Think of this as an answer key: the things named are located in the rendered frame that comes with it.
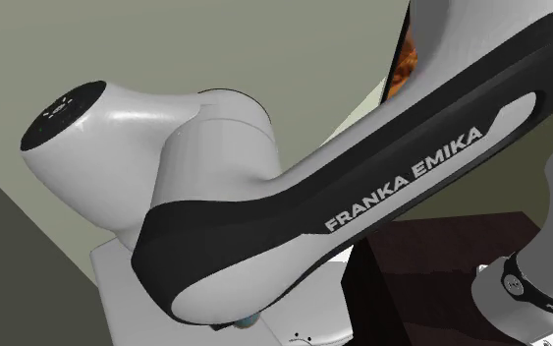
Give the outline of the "pale blue round thing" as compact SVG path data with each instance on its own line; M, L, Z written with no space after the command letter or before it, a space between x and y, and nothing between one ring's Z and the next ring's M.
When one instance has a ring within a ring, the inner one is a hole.
M239 319L234 322L234 327L238 329L247 329L254 326L260 319L260 313L254 314L249 317Z

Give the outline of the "dark brown robot stand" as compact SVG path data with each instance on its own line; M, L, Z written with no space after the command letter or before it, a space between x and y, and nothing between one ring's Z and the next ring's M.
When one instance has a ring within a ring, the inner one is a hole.
M342 279L346 346L524 346L494 328L470 293L476 268L539 231L522 212L390 222L358 242Z

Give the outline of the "black framed orange wall picture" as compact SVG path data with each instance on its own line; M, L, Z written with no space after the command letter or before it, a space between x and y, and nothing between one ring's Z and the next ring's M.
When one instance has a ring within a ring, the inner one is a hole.
M381 103L398 92L412 74L416 64L417 53L412 38L410 8L407 8L389 74L382 91Z

